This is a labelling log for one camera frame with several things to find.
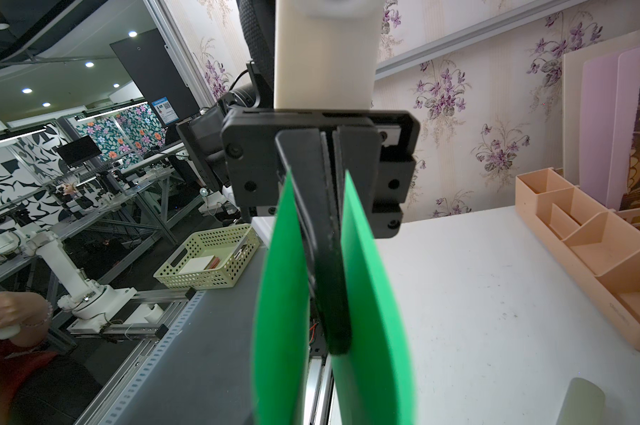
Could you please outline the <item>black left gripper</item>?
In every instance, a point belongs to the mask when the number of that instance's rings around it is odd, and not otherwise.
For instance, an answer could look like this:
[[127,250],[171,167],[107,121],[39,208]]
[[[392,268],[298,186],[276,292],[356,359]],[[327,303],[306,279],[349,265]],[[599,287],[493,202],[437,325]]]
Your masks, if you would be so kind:
[[222,141],[237,206],[267,215],[278,186],[293,186],[313,295],[332,355],[348,353],[352,328],[340,225],[350,173],[371,231],[395,237],[413,181],[420,123],[405,111],[239,109]]

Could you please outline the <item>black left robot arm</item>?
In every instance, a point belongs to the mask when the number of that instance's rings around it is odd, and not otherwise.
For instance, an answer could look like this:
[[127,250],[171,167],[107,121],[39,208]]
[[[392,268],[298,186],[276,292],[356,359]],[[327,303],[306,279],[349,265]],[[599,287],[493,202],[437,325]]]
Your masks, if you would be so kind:
[[357,340],[340,245],[348,193],[375,237],[396,236],[420,129],[410,113],[371,108],[385,3],[240,1],[238,13],[254,101],[221,95],[178,131],[200,174],[231,186],[246,220],[271,214],[291,184],[327,346],[345,354]]

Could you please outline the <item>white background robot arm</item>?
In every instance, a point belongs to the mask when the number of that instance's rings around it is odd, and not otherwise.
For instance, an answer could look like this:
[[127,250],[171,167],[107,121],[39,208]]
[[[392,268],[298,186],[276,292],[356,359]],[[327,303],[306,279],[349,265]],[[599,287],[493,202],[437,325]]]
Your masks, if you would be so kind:
[[58,308],[75,317],[68,327],[72,336],[131,340],[153,336],[163,326],[166,311],[159,303],[142,301],[134,288],[115,289],[87,277],[50,230],[36,224],[0,230],[0,260],[11,254],[37,256],[51,269],[56,283],[66,290],[57,300]]

